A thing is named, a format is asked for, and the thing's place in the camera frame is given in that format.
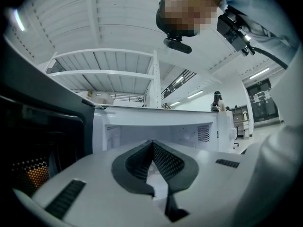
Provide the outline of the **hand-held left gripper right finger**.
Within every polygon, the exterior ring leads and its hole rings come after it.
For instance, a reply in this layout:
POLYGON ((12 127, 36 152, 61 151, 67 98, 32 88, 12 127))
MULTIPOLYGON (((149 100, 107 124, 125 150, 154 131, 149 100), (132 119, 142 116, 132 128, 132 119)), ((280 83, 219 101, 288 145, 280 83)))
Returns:
POLYGON ((169 174, 169 214, 156 213, 153 227, 243 227, 244 195, 257 162, 257 146, 244 155, 153 141, 165 156, 169 174))

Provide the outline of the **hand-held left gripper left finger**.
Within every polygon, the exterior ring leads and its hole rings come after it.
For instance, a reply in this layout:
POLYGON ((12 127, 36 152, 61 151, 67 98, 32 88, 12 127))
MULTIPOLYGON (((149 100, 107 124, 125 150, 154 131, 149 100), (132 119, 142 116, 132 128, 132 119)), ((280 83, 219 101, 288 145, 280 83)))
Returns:
POLYGON ((32 197, 17 189, 13 192, 26 210, 48 227, 168 227, 171 222, 151 196, 126 191, 111 173, 116 157, 142 143, 88 155, 48 180, 32 197), (72 180, 85 186, 63 219, 58 219, 46 207, 72 180))

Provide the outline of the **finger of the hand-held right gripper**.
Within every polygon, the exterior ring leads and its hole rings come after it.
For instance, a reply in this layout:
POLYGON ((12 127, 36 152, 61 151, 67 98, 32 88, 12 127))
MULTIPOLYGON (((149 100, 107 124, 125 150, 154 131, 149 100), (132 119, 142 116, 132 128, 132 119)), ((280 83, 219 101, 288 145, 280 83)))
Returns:
POLYGON ((236 227, 303 225, 303 47, 270 94, 284 127, 268 136, 234 214, 236 227))

